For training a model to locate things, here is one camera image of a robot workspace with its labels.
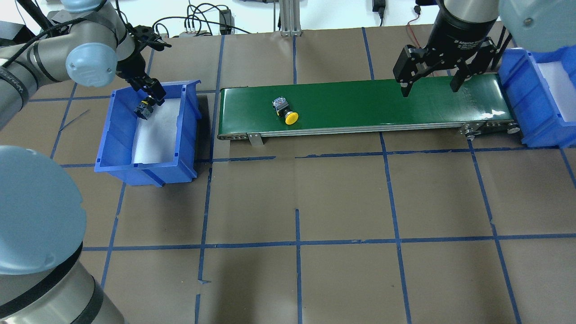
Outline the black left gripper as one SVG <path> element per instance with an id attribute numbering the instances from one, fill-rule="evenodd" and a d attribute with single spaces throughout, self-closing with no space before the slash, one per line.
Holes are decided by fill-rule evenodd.
<path id="1" fill-rule="evenodd" d="M 157 79 L 151 79 L 146 73 L 146 62 L 141 52 L 146 47 L 163 51 L 165 48 L 170 48 L 171 44 L 163 41 L 152 27 L 126 25 L 126 28 L 126 40 L 131 40 L 134 43 L 134 48 L 127 58 L 118 62 L 118 76 L 126 81 L 131 81 L 131 87 L 135 91 L 144 92 L 153 100 L 155 105 L 163 105 L 167 94 L 166 90 Z"/>

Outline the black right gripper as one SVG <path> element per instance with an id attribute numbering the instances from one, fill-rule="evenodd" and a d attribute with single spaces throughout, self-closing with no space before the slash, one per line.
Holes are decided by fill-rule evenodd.
<path id="1" fill-rule="evenodd" d="M 400 83 L 403 98 L 407 98 L 418 79 L 432 72 L 456 68 L 450 82 L 450 88 L 455 93 L 471 76 L 486 72 L 497 53 L 491 37 L 484 37 L 478 42 L 434 39 L 423 49 L 405 45 L 394 65 L 393 75 Z"/>

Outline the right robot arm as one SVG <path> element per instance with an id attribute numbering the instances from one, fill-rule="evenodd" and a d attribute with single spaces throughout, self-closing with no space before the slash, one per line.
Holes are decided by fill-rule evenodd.
<path id="1" fill-rule="evenodd" d="M 511 40 L 528 51 L 549 53 L 575 45 L 573 0 L 439 0 L 426 46 L 406 45 L 393 68 L 406 98 L 415 82 L 455 69 L 453 92 L 494 68 Z"/>

